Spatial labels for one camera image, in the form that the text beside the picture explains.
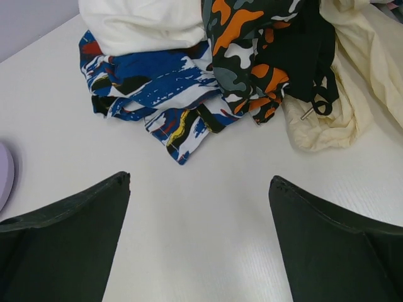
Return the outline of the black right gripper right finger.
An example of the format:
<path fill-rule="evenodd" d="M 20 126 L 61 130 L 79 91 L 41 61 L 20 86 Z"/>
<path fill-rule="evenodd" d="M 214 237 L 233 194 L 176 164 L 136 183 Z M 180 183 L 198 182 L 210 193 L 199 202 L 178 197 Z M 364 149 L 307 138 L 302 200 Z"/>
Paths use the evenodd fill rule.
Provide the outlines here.
<path fill-rule="evenodd" d="M 268 197 L 294 301 L 402 301 L 402 227 L 280 176 Z"/>

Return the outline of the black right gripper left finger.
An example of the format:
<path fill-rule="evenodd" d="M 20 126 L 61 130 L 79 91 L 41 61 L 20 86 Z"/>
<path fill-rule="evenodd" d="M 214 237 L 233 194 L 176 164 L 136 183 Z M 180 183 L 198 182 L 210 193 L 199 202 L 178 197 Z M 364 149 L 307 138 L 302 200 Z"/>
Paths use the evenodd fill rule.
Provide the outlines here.
<path fill-rule="evenodd" d="M 1 301 L 102 301 L 130 199 L 118 172 L 1 222 Z"/>

